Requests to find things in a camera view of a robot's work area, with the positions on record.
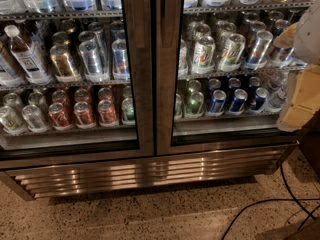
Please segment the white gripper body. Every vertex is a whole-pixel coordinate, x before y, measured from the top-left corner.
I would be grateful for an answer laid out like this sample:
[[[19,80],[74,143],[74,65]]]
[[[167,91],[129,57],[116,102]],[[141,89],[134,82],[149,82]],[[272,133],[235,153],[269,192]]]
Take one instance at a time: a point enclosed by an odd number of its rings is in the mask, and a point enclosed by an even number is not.
[[[300,18],[294,50],[296,57],[305,63],[320,64],[320,0],[315,0]]]

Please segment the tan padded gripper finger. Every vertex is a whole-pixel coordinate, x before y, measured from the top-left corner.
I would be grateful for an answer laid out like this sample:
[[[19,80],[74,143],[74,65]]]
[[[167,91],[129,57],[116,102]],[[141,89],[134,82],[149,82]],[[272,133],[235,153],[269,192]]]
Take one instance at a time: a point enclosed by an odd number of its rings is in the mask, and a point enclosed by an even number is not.
[[[277,48],[292,48],[297,27],[298,23],[290,25],[274,40],[273,45]]]
[[[320,66],[309,65],[304,70],[290,72],[287,80],[287,100],[279,114],[279,130],[300,130],[320,109]]]

